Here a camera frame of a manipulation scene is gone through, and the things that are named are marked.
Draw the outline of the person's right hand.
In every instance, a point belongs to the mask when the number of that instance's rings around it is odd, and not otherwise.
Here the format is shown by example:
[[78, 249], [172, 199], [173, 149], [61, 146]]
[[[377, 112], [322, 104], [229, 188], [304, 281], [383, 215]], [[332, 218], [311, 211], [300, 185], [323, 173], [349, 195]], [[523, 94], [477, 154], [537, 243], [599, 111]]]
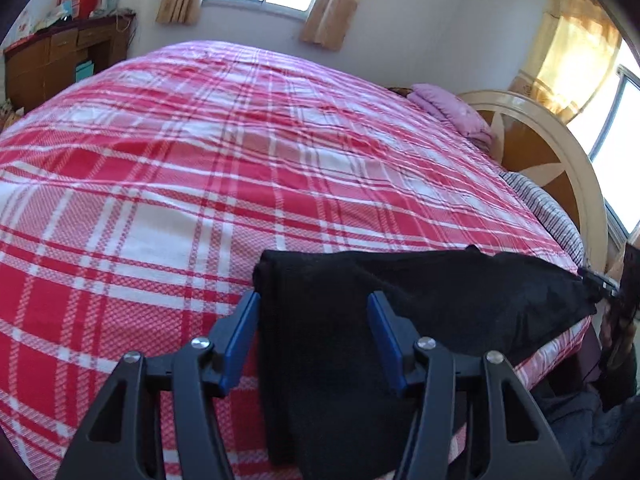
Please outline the person's right hand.
[[601, 362], [606, 370], [620, 368], [634, 346], [636, 324], [633, 318], [624, 318], [611, 306], [604, 310], [600, 326]]

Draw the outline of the dark jacket right forearm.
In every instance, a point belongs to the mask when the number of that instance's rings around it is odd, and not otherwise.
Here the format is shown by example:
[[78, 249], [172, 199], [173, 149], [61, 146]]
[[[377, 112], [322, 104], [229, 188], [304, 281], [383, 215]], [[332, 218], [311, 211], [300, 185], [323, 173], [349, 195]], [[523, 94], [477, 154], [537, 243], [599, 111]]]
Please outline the dark jacket right forearm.
[[544, 382], [532, 391], [575, 479], [639, 477], [639, 396], [634, 354], [566, 396]]

